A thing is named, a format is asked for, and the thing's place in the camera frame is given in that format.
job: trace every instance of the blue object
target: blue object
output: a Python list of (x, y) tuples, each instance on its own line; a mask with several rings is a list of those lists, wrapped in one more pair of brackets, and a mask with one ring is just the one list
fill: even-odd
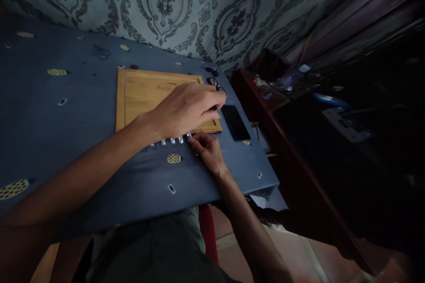
[[(0, 48), (0, 187), (21, 179), (31, 182), (24, 192), (0, 200), (0, 214), (114, 134), (117, 68), (122, 65), (191, 73), (202, 76), (205, 83), (211, 75), (201, 65), (217, 67), (217, 79), (227, 92), (227, 104), (236, 105), (251, 135), (249, 145), (234, 141), (224, 118), (220, 120), (223, 132), (216, 136), (230, 171), (244, 193), (269, 198), (278, 186), (257, 136), (219, 66), (114, 36), (83, 33), (17, 16), (3, 15), (1, 19), (0, 39), (10, 46)], [(34, 37), (19, 36), (19, 31)], [(63, 99), (66, 103), (59, 106)], [(66, 222), (58, 239), (219, 199), (209, 171), (184, 139), (183, 144), (175, 145), (168, 140), (166, 147), (156, 143), (136, 154)], [(181, 162), (167, 162), (171, 154), (178, 154)]]
[(332, 96), (328, 96), (328, 95), (319, 94), (319, 93), (314, 93), (313, 96), (319, 102), (323, 102), (323, 103), (330, 104), (330, 105), (335, 105), (335, 106), (338, 106), (340, 108), (351, 109), (351, 105), (344, 102), (342, 99), (332, 97)]

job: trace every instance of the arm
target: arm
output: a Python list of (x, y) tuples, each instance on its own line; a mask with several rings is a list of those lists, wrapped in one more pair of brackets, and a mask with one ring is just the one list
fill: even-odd
[(205, 133), (198, 133), (189, 140), (196, 155), (202, 158), (217, 181), (236, 239), (254, 281), (293, 282), (273, 241), (230, 174), (221, 154), (218, 139)]
[(92, 197), (118, 168), (153, 142), (178, 138), (219, 117), (223, 92), (203, 84), (175, 88), (154, 110), (95, 146), (54, 178), (42, 184), (0, 219), (0, 276), (5, 282), (28, 282), (63, 223)]

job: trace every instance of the person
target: person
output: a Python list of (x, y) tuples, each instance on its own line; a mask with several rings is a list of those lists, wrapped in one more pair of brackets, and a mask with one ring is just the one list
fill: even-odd
[[(154, 110), (90, 149), (0, 219), (0, 278), (29, 282), (64, 220), (133, 155), (219, 118), (226, 94), (205, 84), (176, 87)], [(221, 154), (218, 139), (189, 138), (216, 180), (255, 282), (292, 282), (285, 262), (249, 207)], [(197, 209), (136, 222), (94, 237), (88, 282), (234, 282), (205, 256)]]

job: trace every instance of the right hand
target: right hand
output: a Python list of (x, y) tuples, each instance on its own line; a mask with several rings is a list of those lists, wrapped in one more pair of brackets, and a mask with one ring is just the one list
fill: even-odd
[(154, 140), (178, 138), (220, 114), (210, 108), (220, 109), (226, 102), (226, 93), (218, 92), (214, 85), (184, 83), (177, 86), (149, 113), (139, 115), (138, 122), (149, 121)]
[(223, 179), (230, 176), (217, 138), (200, 132), (194, 135), (193, 138), (189, 137), (189, 142), (214, 177)]

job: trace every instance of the patterned wallpaper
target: patterned wallpaper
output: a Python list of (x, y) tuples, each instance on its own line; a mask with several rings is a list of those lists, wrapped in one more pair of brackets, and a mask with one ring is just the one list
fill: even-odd
[(44, 22), (150, 43), (230, 74), (268, 47), (283, 54), (342, 0), (4, 0)]

